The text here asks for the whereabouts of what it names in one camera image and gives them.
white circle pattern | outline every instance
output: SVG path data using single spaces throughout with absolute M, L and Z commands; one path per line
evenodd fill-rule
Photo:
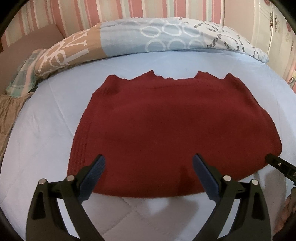
M 155 35 L 147 35 L 146 33 L 144 33 L 144 29 L 146 29 L 146 28 L 156 29 L 158 31 L 158 33 L 155 34 Z M 156 38 L 156 37 L 160 36 L 160 34 L 161 34 L 161 30 L 159 28 L 155 27 L 155 26 L 145 26 L 143 28 L 140 28 L 140 31 L 141 31 L 141 34 L 144 35 L 147 38 Z
M 199 39 L 192 39 L 192 40 L 190 40 L 190 42 L 188 43 L 187 49 L 191 49 L 191 45 L 192 45 L 194 42 L 199 43 L 203 48 L 206 47 L 206 45 L 205 45 L 205 43 L 204 43 L 203 41 L 200 41 Z
M 190 34 L 190 33 L 187 33 L 187 32 L 185 31 L 185 25 L 182 26 L 182 30 L 183 30 L 183 32 L 184 32 L 185 34 L 187 34 L 188 36 L 193 37 L 193 38 L 198 38 L 198 37 L 201 35 L 201 32 L 200 32 L 200 31 L 198 31 L 198 34 L 196 34 L 196 35 L 192 35 L 192 34 Z
M 154 43 L 154 42 L 160 43 L 160 44 L 163 46 L 163 51 L 166 50 L 166 45 L 163 43 L 163 41 L 161 41 L 161 40 L 159 40 L 159 39 L 151 39 L 151 40 L 149 40 L 149 41 L 146 43 L 146 45 L 145 45 L 145 50 L 146 50 L 146 52 L 149 52 L 148 47 L 149 47 L 149 45 L 150 45 L 151 43 Z
M 165 27 L 169 26 L 169 25 L 175 26 L 178 29 L 179 33 L 172 34 L 172 33 L 169 33 L 167 31 L 165 31 Z M 166 20 L 166 23 L 164 24 L 164 26 L 161 28 L 161 31 L 168 34 L 168 35 L 170 35 L 170 36 L 174 36 L 174 37 L 178 37 L 178 36 L 180 36 L 182 34 L 182 30 L 180 29 L 180 27 L 177 24 L 169 23 L 167 20 Z
M 186 49 L 186 43 L 182 40 L 182 39 L 171 39 L 169 42 L 168 42 L 168 45 L 167 45 L 167 49 L 168 50 L 171 50 L 170 49 L 170 45 L 171 43 L 173 42 L 181 42 L 183 44 L 183 49 Z

bed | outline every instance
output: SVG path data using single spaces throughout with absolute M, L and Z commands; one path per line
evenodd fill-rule
M 13 127 L 0 175 L 0 206 L 25 239 L 28 209 L 38 180 L 63 180 L 73 136 L 91 94 L 107 76 L 132 79 L 149 70 L 173 79 L 189 78 L 197 71 L 218 78 L 227 73 L 249 88 L 272 117 L 282 141 L 281 158 L 296 165 L 296 96 L 266 64 L 246 54 L 205 49 L 195 52 L 137 53 L 98 60 L 66 70 L 39 84 L 25 103 Z M 293 183 L 271 166 L 247 177 L 262 186 L 271 228 Z M 65 205 L 59 202 L 69 233 L 77 236 Z M 93 193 L 83 203 L 91 221 L 106 240 L 192 240 L 215 203 L 205 193 L 159 199 L 136 199 Z M 220 236 L 229 231 L 238 202 Z

bedding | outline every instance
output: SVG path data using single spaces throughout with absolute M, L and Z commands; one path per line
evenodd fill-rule
M 24 103 L 33 94 L 28 93 L 20 98 L 0 95 L 0 170 L 13 124 Z
M 149 71 L 129 81 L 110 75 L 81 117 L 67 174 L 102 154 L 106 169 L 93 192 L 183 196 L 203 191 L 192 168 L 196 153 L 240 180 L 262 169 L 268 153 L 279 156 L 281 140 L 268 113 L 232 74 L 218 79 L 199 71 L 173 80 Z
M 205 49 L 140 53 L 94 61 L 40 83 L 15 122 L 0 174 L 0 206 L 22 238 L 38 180 L 60 181 L 67 175 L 73 136 L 91 94 L 111 74 L 133 79 L 150 70 L 173 79 L 192 78 L 198 71 L 217 78 L 224 78 L 227 73 L 240 78 L 271 116 L 282 142 L 280 157 L 296 165 L 296 96 L 280 76 L 253 57 Z M 271 166 L 243 181 L 252 178 L 263 188 L 273 230 L 293 183 Z M 59 205 L 67 229 L 77 235 L 64 204 Z M 110 241 L 192 240 L 214 205 L 205 193 L 157 199 L 93 193 L 83 202 L 95 227 Z M 233 219 L 231 212 L 220 236 L 227 233 Z
M 23 72 L 23 75 L 32 77 L 31 81 L 26 80 L 27 83 L 35 83 L 57 71 L 96 59 L 132 53 L 196 51 L 203 48 L 237 51 L 263 63 L 268 62 L 266 53 L 226 26 L 188 18 L 130 18 L 98 23 L 42 50 L 42 55 L 35 55 L 32 60 L 36 63 L 36 77 L 31 71 L 27 74 Z M 10 92 L 18 93 L 19 96 L 28 92 L 28 85 L 22 87 L 19 79 L 11 85 L 16 86 L 17 90 Z

white wardrobe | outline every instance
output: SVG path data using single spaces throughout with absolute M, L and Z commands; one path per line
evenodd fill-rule
M 296 35 L 269 0 L 224 0 L 224 25 L 243 35 L 269 56 L 268 65 L 288 80 L 295 69 Z

plaid blanket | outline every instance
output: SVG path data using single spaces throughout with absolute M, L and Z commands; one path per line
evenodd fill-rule
M 17 70 L 15 79 L 6 88 L 6 94 L 11 97 L 21 97 L 36 85 L 35 65 L 46 49 L 38 49 L 32 52 L 31 56 L 25 60 Z

